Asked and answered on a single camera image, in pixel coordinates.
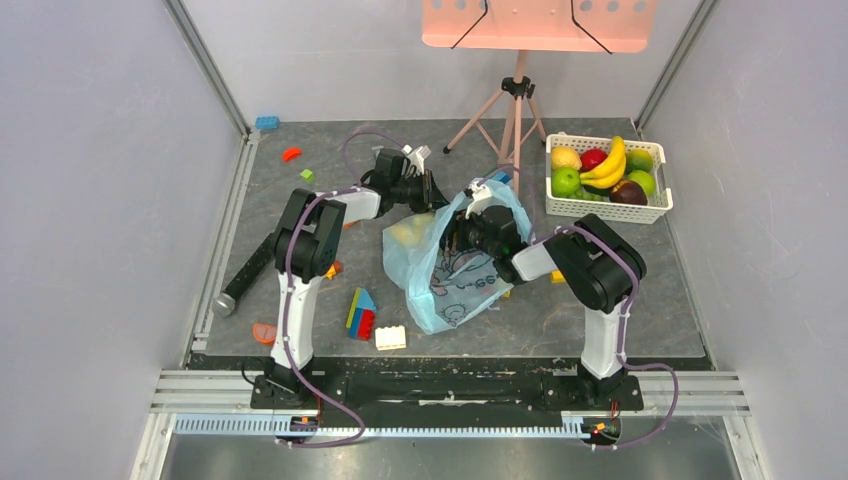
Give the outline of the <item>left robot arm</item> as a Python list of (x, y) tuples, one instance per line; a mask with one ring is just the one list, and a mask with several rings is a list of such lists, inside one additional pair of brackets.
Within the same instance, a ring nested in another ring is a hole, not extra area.
[(314, 394), (304, 374), (314, 348), (317, 296), (346, 225), (376, 219), (396, 205), (425, 213), (446, 205), (425, 162), (427, 146), (378, 148), (374, 167), (356, 185), (327, 192), (298, 188), (271, 237), (279, 281), (279, 315), (270, 365), (254, 381), (253, 407), (306, 405)]

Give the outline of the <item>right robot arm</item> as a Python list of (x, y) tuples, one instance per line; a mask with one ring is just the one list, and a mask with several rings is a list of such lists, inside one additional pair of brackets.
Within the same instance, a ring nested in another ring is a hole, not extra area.
[(584, 347), (563, 403), (597, 410), (643, 408), (639, 383), (625, 365), (624, 340), (632, 297), (647, 272), (646, 263), (599, 216), (587, 214), (571, 227), (560, 227), (532, 243), (521, 236), (507, 207), (461, 212), (449, 221), (440, 247), (487, 254), (501, 278), (512, 285), (560, 272), (585, 312)]

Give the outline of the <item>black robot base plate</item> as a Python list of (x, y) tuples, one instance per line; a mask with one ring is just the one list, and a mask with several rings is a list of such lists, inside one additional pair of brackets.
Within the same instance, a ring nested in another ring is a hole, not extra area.
[(621, 371), (595, 381), (569, 359), (318, 358), (300, 376), (257, 357), (253, 409), (321, 408), (327, 427), (551, 426), (564, 411), (610, 416), (649, 410), (647, 383)]

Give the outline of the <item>light blue plastic bag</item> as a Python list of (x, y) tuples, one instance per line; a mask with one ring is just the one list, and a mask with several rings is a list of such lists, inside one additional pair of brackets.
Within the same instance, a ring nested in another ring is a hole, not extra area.
[(522, 281), (513, 258), (528, 247), (532, 224), (510, 188), (496, 180), (486, 185), (493, 193), (490, 206), (513, 211), (524, 247), (508, 260), (495, 260), (479, 250), (445, 254), (440, 238), (449, 225), (460, 225), (470, 200), (464, 193), (437, 211), (434, 222), (417, 247), (405, 247), (383, 230), (383, 267), (389, 279), (404, 291), (407, 308), (428, 335), (454, 329), (490, 307), (504, 292)]

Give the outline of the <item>yellow fake banana bunch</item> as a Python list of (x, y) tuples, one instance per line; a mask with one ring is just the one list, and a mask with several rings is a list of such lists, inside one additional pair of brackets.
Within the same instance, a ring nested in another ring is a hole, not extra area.
[(593, 170), (580, 174), (581, 184), (597, 189), (611, 188), (621, 180), (625, 168), (626, 145), (620, 136), (615, 136), (607, 158)]

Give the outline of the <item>yellow fake fruit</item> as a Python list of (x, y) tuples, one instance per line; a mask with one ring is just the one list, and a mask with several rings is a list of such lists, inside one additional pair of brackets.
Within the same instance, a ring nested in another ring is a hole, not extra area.
[(388, 228), (391, 239), (405, 247), (417, 247), (433, 224), (434, 213), (422, 213), (404, 218)]

